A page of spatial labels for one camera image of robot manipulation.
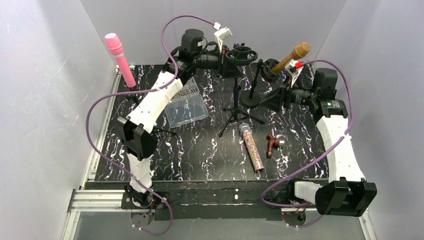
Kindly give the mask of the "black tripod microphone stand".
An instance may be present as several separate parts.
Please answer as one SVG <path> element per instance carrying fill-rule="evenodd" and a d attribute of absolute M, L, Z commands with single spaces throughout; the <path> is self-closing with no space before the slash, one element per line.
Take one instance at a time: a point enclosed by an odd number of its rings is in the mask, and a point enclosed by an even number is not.
<path fill-rule="evenodd" d="M 233 50 L 229 50 L 226 52 L 225 56 L 228 58 L 230 62 L 232 62 L 236 67 L 237 66 L 246 66 L 252 63 L 254 60 L 258 58 L 258 54 L 256 51 L 252 50 L 251 47 L 245 46 L 245 43 L 235 43 L 233 46 Z M 265 122 L 257 117 L 250 115 L 249 113 L 243 111 L 239 107 L 239 92 L 241 87 L 239 85 L 239 77 L 234 77 L 234 86 L 233 86 L 233 107 L 231 108 L 222 108 L 224 112 L 231 112 L 231 116 L 226 121 L 224 127 L 219 132 L 218 137 L 221 138 L 223 136 L 224 131 L 228 127 L 230 123 L 237 123 L 242 120 L 252 119 L 257 121 L 259 124 L 263 125 Z"/>

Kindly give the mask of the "glitter silver-head microphone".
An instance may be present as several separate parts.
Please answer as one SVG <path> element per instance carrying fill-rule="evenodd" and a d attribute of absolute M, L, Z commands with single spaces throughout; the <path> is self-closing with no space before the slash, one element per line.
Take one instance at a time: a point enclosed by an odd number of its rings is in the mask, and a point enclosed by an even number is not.
<path fill-rule="evenodd" d="M 255 140 L 253 138 L 250 125 L 248 123 L 241 123 L 239 125 L 239 130 L 243 138 L 244 144 L 247 148 L 254 171 L 262 171 L 264 169 L 264 165 L 257 149 Z"/>

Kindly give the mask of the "gold microphone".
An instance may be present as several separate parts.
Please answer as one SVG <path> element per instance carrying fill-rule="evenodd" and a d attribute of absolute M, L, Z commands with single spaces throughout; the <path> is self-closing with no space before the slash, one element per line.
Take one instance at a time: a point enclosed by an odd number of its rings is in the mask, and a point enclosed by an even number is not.
<path fill-rule="evenodd" d="M 289 55 L 271 69 L 271 72 L 274 74 L 280 73 L 290 60 L 299 60 L 304 58 L 310 52 L 310 49 L 310 44 L 307 42 L 298 44 Z"/>

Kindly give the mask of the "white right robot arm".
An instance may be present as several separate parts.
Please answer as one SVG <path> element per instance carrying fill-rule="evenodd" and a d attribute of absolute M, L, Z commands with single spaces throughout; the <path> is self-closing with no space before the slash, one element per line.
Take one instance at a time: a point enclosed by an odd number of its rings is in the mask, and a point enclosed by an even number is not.
<path fill-rule="evenodd" d="M 336 83 L 341 73 L 331 68 L 318 68 L 309 88 L 292 83 L 279 87 L 266 100 L 277 99 L 282 107 L 307 105 L 322 137 L 325 152 L 308 164 L 313 166 L 323 158 L 328 162 L 328 183 L 320 185 L 294 177 L 306 170 L 299 169 L 286 177 L 289 181 L 285 199 L 296 201 L 295 207 L 312 204 L 321 215 L 360 217 L 377 195 L 377 186 L 368 182 L 361 171 L 349 134 L 352 122 L 346 104 L 336 99 Z"/>

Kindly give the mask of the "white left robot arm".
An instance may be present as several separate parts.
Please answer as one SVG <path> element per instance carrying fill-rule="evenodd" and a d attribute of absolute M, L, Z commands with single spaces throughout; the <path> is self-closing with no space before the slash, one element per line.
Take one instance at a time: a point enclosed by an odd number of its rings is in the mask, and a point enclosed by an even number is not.
<path fill-rule="evenodd" d="M 224 39 L 232 36 L 228 27 L 214 32 L 214 40 L 203 45 L 204 32 L 188 29 L 181 38 L 180 46 L 168 51 L 168 60 L 158 74 L 151 91 L 126 117 L 119 117 L 120 138 L 130 161 L 132 174 L 126 191 L 136 198 L 143 198 L 153 185 L 150 160 L 157 148 L 154 128 L 157 119 L 183 89 L 197 70 L 212 70 L 221 78 L 240 78 L 241 71 L 230 59 L 229 48 Z"/>

